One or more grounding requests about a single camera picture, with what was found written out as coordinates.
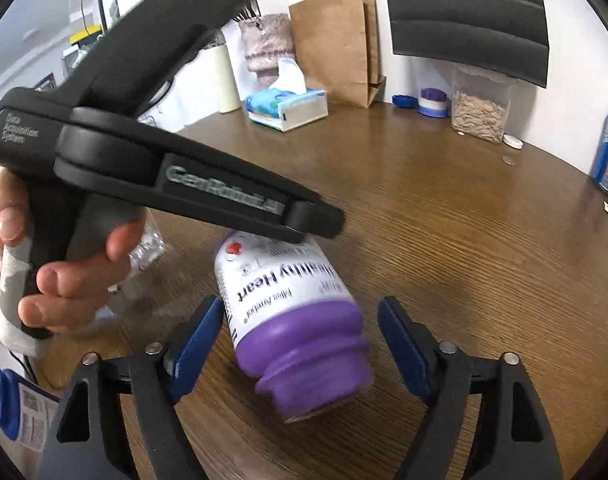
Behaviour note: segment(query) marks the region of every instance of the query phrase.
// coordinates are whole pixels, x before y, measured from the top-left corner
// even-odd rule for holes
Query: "paper bag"
[[[369,107],[385,80],[375,0],[303,0],[289,10],[306,85],[331,102]]]

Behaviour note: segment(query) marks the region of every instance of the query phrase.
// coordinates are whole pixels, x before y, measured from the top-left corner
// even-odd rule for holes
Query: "human hand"
[[[24,181],[0,168],[0,262],[4,245],[13,247],[24,238],[28,211]],[[42,294],[22,298],[18,306],[22,322],[57,333],[91,322],[109,298],[108,287],[128,275],[129,253],[139,243],[143,230],[143,219],[131,222],[113,230],[104,253],[83,262],[51,262],[40,267],[37,286]]]

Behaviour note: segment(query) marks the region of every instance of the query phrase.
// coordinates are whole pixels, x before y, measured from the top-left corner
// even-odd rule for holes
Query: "blue bottle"
[[[10,440],[42,452],[59,402],[14,371],[0,368],[0,429]]]

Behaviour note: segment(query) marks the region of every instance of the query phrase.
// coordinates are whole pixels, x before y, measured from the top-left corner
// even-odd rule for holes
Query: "bottle mouth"
[[[305,420],[347,403],[372,383],[363,335],[316,340],[267,368],[255,391],[273,397],[286,422]]]

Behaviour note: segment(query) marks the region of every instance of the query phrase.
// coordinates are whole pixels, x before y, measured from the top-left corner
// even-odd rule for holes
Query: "bottle label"
[[[233,346],[284,312],[320,301],[353,301],[318,244],[289,244],[237,232],[215,257]]]
[[[46,436],[58,410],[58,404],[22,383],[18,383],[17,387],[20,394],[20,427],[17,441],[41,453],[44,451]]]

